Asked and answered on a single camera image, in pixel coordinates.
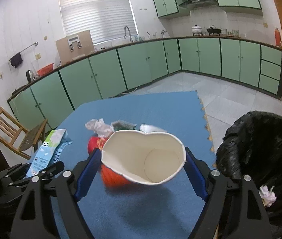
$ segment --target tiled floor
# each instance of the tiled floor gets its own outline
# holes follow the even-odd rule
[[[215,151],[222,143],[226,129],[245,113],[266,111],[282,116],[282,100],[228,81],[192,73],[174,74],[128,96],[194,90],[203,101]]]

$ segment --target blue mat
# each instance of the blue mat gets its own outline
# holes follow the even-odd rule
[[[203,116],[195,91],[123,96],[83,104],[59,126],[66,128],[73,140],[60,160],[65,170],[72,170],[77,162],[87,159],[87,143],[93,133],[84,124],[103,118],[108,124],[121,119],[163,128],[211,168],[215,155],[210,151],[212,142],[208,140]],[[68,238],[55,198],[52,204],[60,237]],[[78,205],[95,239],[186,239],[204,202],[194,193],[183,169],[159,186],[133,184],[116,191],[107,190],[97,173],[87,196]]]

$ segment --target blue gripper pad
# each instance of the blue gripper pad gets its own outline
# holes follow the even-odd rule
[[[184,164],[185,172],[190,180],[190,183],[197,196],[201,197],[202,200],[207,201],[209,194],[205,187],[205,178],[200,172],[199,168],[191,158],[191,152],[186,151],[186,162]]]
[[[97,149],[87,159],[87,165],[81,172],[76,184],[76,192],[73,195],[74,199],[78,202],[81,198],[85,197],[91,186],[91,183],[101,165],[101,151]]]

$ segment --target faucet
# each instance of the faucet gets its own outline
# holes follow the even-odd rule
[[[130,42],[133,43],[132,37],[131,37],[131,32],[128,26],[124,27],[124,38],[127,38],[127,28],[128,28],[128,32],[129,32],[129,36],[130,36]]]

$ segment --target range hood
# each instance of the range hood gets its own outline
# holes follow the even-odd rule
[[[205,7],[210,5],[219,5],[216,0],[188,0],[184,3],[181,3],[179,6],[194,10],[198,7]]]

